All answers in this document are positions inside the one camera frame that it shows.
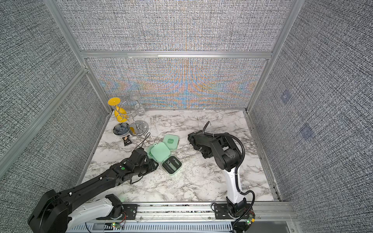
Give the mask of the green nail kit case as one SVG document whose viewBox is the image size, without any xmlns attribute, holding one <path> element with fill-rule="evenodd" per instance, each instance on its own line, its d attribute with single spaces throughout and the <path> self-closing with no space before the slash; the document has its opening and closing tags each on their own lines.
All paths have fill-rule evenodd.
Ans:
<svg viewBox="0 0 373 233">
<path fill-rule="evenodd" d="M 176 135 L 167 134 L 164 136 L 163 143 L 165 143 L 170 151 L 175 151 L 178 148 L 179 137 Z"/>
<path fill-rule="evenodd" d="M 153 147 L 154 147 L 154 145 L 150 145 L 149 147 L 147 147 L 147 148 L 145 149 L 145 151 L 147 152 L 147 155 L 148 155 L 148 157 L 149 157 L 150 159 L 153 159 L 153 156 L 152 156 L 152 154 L 151 154 L 151 150 L 152 150 Z"/>
<path fill-rule="evenodd" d="M 169 175 L 175 175 L 181 169 L 182 162 L 176 156 L 171 154 L 171 151 L 165 143 L 161 142 L 153 145 L 154 147 L 151 150 L 153 160 L 155 160 Z M 175 166 L 176 171 L 171 169 L 169 162 Z"/>
</svg>

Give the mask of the large clipper table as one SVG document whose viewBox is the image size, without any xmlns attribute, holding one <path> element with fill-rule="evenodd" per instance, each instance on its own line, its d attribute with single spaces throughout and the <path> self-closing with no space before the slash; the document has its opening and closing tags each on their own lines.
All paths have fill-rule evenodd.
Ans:
<svg viewBox="0 0 373 233">
<path fill-rule="evenodd" d="M 169 166 L 171 167 L 171 169 L 172 169 L 173 171 L 176 171 L 175 166 L 174 166 L 171 162 L 169 162 Z"/>
</svg>

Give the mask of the green nail kit case front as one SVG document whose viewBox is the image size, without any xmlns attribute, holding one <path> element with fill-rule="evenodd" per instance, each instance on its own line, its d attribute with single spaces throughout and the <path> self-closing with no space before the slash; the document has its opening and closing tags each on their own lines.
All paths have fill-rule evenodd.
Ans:
<svg viewBox="0 0 373 233">
<path fill-rule="evenodd" d="M 154 147 L 154 145 L 150 145 L 149 147 L 147 147 L 147 148 L 145 149 L 145 151 L 147 152 L 147 155 L 148 155 L 148 157 L 149 157 L 150 159 L 153 159 L 153 156 L 152 156 L 152 154 L 151 154 L 151 150 L 152 150 L 153 147 Z"/>
</svg>

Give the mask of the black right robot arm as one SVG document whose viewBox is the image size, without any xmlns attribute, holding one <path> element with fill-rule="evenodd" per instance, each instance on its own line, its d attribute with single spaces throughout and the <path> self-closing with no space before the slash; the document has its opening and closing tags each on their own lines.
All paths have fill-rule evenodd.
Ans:
<svg viewBox="0 0 373 233">
<path fill-rule="evenodd" d="M 207 132 L 209 123 L 202 130 L 190 133 L 187 140 L 203 158 L 214 158 L 217 166 L 224 171 L 228 213 L 238 219 L 252 210 L 255 202 L 254 191 L 244 192 L 241 187 L 240 167 L 245 159 L 245 147 L 236 136 L 229 133 Z"/>
</svg>

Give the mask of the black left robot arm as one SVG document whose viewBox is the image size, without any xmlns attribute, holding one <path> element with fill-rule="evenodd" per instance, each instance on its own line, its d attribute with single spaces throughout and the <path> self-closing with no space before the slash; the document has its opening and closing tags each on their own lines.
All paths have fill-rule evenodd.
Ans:
<svg viewBox="0 0 373 233">
<path fill-rule="evenodd" d="M 65 233 L 93 219 L 123 218 L 122 202 L 114 194 L 93 203 L 89 200 L 134 176 L 141 178 L 158 166 L 143 148 L 137 148 L 129 158 L 111 165 L 95 178 L 67 190 L 56 192 L 52 189 L 44 193 L 27 223 L 34 233 Z"/>
</svg>

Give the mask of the black snack packet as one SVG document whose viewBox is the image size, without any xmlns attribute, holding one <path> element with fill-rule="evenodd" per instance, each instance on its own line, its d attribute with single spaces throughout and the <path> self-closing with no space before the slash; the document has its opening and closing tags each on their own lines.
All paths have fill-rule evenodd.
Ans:
<svg viewBox="0 0 373 233">
<path fill-rule="evenodd" d="M 122 138 L 124 146 L 129 146 L 132 144 L 132 141 L 130 140 L 129 136 L 125 136 Z"/>
</svg>

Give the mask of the black white patterned bowl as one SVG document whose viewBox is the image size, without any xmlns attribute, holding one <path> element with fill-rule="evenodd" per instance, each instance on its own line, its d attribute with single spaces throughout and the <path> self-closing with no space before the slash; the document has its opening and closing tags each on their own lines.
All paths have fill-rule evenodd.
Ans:
<svg viewBox="0 0 373 233">
<path fill-rule="evenodd" d="M 113 133 L 117 136 L 125 136 L 129 134 L 130 126 L 126 122 L 119 123 L 113 128 Z"/>
</svg>

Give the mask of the yellow plastic cup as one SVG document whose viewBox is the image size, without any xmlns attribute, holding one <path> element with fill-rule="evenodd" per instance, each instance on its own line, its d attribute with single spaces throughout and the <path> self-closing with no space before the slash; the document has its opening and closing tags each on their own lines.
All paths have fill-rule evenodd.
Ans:
<svg viewBox="0 0 373 233">
<path fill-rule="evenodd" d="M 120 123 L 127 121 L 127 112 L 119 106 L 115 106 L 114 116 L 116 120 Z"/>
</svg>

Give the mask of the clear glass cup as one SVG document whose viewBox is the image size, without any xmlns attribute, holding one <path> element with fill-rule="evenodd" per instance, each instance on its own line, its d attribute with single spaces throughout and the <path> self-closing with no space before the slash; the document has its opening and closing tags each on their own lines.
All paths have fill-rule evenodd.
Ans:
<svg viewBox="0 0 373 233">
<path fill-rule="evenodd" d="M 134 111 L 136 112 L 136 114 L 138 116 L 143 116 L 145 114 L 145 108 L 139 101 L 140 95 L 138 93 L 133 93 L 130 95 L 130 99 L 136 103 L 134 107 Z"/>
</svg>

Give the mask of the chrome cup holder stand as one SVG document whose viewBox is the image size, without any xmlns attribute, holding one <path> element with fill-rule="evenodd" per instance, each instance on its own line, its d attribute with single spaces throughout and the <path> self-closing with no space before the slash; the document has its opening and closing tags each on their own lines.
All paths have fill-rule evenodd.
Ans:
<svg viewBox="0 0 373 233">
<path fill-rule="evenodd" d="M 143 136 L 148 133 L 149 124 L 146 121 L 141 120 L 141 116 L 136 114 L 134 111 L 135 104 L 136 103 L 132 101 L 130 97 L 126 97 L 121 100 L 121 103 L 118 106 L 127 112 L 126 123 L 130 126 L 129 133 L 133 136 Z"/>
</svg>

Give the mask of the yellow cup on stand top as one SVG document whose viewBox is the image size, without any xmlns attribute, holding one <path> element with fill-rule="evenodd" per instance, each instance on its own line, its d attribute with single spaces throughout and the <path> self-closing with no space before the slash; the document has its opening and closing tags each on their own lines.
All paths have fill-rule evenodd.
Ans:
<svg viewBox="0 0 373 233">
<path fill-rule="evenodd" d="M 118 97 L 113 97 L 110 98 L 107 103 L 109 106 L 118 106 L 121 103 L 121 100 Z"/>
</svg>

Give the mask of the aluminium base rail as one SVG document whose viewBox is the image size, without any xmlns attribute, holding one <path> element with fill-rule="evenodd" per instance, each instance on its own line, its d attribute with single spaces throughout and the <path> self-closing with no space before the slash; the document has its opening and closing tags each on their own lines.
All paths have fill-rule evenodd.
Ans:
<svg viewBox="0 0 373 233">
<path fill-rule="evenodd" d="M 242 219 L 232 218 L 223 202 L 124 203 L 118 219 L 95 218 L 93 208 L 66 233 L 301 233 L 300 221 L 287 202 L 258 202 Z"/>
</svg>

